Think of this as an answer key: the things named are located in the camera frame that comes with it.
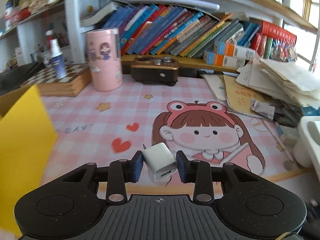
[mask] white usb charger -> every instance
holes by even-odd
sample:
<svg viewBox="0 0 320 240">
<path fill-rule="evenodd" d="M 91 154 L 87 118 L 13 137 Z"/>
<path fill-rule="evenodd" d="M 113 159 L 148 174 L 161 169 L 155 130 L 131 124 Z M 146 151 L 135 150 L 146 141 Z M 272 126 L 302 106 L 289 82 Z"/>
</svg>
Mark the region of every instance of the white usb charger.
<svg viewBox="0 0 320 240">
<path fill-rule="evenodd" d="M 154 174 L 155 181 L 165 179 L 177 171 L 177 161 L 164 143 L 158 143 L 142 152 L 144 161 Z"/>
</svg>

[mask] pencil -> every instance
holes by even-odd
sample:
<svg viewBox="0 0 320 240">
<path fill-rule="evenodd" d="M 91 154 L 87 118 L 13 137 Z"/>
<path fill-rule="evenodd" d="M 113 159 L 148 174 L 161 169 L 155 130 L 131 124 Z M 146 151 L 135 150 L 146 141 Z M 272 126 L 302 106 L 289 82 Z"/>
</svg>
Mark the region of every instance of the pencil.
<svg viewBox="0 0 320 240">
<path fill-rule="evenodd" d="M 263 120 L 264 125 L 268 128 L 268 130 L 270 131 L 270 133 L 272 134 L 272 136 L 276 139 L 277 143 L 280 144 L 280 146 L 282 147 L 285 155 L 287 155 L 288 159 L 291 162 L 294 162 L 294 159 L 292 157 L 292 155 L 288 152 L 287 147 L 284 146 L 284 144 L 282 143 L 282 141 L 280 140 L 279 136 L 275 133 L 275 131 L 273 130 L 273 128 L 270 126 L 270 124 Z"/>
</svg>

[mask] black gripper pad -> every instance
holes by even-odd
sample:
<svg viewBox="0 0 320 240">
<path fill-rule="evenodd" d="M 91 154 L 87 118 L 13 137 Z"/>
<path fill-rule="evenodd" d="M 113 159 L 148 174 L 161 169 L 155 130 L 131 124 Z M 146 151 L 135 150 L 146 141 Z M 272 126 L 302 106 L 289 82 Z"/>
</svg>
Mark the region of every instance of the black gripper pad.
<svg viewBox="0 0 320 240">
<path fill-rule="evenodd" d="M 69 240 L 248 240 L 227 226 L 209 206 L 196 205 L 186 195 L 133 195 L 123 205 L 107 208 L 88 231 Z M 291 235 L 286 240 L 299 240 Z M 21 240 L 36 240 L 29 236 Z"/>
</svg>

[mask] pink thermos cup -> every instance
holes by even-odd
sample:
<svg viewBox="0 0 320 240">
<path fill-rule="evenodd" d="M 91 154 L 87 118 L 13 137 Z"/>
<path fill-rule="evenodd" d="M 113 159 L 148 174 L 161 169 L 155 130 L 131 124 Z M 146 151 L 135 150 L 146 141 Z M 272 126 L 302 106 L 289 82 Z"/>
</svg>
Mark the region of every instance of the pink thermos cup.
<svg viewBox="0 0 320 240">
<path fill-rule="evenodd" d="M 119 30 L 99 29 L 87 32 L 87 52 L 94 88 L 110 91 L 122 85 Z"/>
</svg>

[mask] spray bottle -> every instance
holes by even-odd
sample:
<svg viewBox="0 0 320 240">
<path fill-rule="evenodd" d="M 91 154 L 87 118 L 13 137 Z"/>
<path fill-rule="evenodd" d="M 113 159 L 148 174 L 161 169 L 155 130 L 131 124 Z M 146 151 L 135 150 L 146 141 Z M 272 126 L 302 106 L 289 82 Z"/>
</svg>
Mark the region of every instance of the spray bottle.
<svg viewBox="0 0 320 240">
<path fill-rule="evenodd" d="M 60 47 L 58 45 L 58 40 L 51 40 L 51 66 L 54 68 L 56 72 L 56 78 L 61 79 L 64 78 L 67 73 L 64 69 L 64 58 Z"/>
</svg>

